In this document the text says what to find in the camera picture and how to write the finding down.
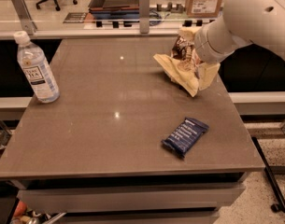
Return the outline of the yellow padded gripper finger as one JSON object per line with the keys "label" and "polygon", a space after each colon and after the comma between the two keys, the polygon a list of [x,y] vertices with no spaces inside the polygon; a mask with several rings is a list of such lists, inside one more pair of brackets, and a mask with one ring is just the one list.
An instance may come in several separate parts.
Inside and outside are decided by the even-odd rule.
{"label": "yellow padded gripper finger", "polygon": [[213,82],[215,76],[218,74],[220,69],[220,64],[209,64],[201,63],[198,66],[198,76],[199,76],[199,90],[207,89]]}
{"label": "yellow padded gripper finger", "polygon": [[178,31],[178,35],[183,37],[187,41],[194,41],[196,32],[199,27],[182,27]]}

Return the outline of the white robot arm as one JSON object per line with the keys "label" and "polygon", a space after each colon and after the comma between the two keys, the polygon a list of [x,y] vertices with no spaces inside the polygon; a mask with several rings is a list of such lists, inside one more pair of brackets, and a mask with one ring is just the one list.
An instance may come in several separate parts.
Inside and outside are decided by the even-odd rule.
{"label": "white robot arm", "polygon": [[285,0],[225,0],[195,35],[195,63],[219,63],[228,91],[285,91]]}

